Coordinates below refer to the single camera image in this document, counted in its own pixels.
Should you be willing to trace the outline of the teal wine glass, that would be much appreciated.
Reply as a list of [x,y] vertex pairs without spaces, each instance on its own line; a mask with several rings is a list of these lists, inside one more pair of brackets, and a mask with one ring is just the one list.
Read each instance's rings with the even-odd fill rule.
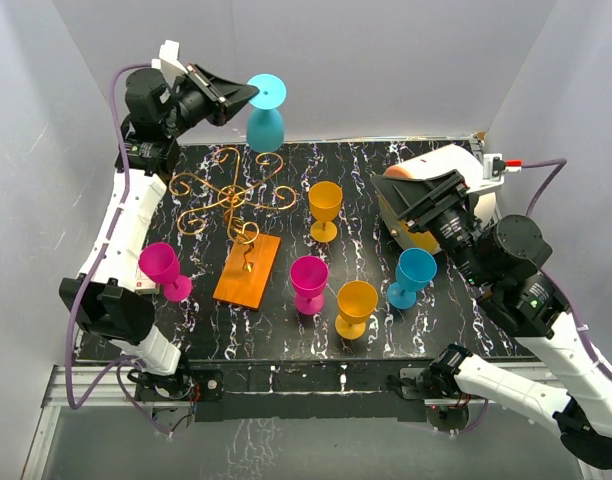
[[258,93],[249,101],[252,110],[246,141],[255,152],[275,152],[284,143],[285,126],[279,108],[286,100],[287,88],[279,77],[269,73],[255,75],[248,85],[256,87]]

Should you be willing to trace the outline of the yellow wine glass back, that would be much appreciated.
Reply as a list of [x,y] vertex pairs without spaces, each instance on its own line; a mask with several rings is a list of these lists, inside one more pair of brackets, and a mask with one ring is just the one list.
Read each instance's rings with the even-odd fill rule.
[[315,219],[310,234],[320,243],[328,243],[337,236],[338,229],[334,220],[342,205],[341,187],[330,181],[321,181],[313,185],[308,193],[310,212]]

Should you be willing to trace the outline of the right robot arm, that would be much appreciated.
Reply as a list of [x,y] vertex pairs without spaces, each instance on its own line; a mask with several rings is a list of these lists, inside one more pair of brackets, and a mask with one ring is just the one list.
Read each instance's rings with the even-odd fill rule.
[[583,462],[612,470],[612,367],[542,273],[552,249],[537,224],[514,214],[483,226],[474,213],[477,196],[455,170],[431,179],[374,175],[371,182],[396,219],[413,233],[430,233],[465,279],[484,288],[480,309],[561,385],[529,380],[457,344],[407,384],[445,397],[492,400],[542,425]]

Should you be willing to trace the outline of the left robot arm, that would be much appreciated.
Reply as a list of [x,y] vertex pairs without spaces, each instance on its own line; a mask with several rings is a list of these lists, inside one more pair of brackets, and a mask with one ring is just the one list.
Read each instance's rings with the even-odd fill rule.
[[137,292],[138,260],[155,210],[180,155],[178,138],[201,121],[223,126],[258,94],[257,87],[220,78],[197,65],[165,76],[137,68],[125,81],[128,114],[119,125],[112,195],[97,239],[59,296],[70,312],[65,358],[75,332],[102,338],[133,356],[168,397],[180,399],[193,376],[181,352],[155,324],[152,302]]

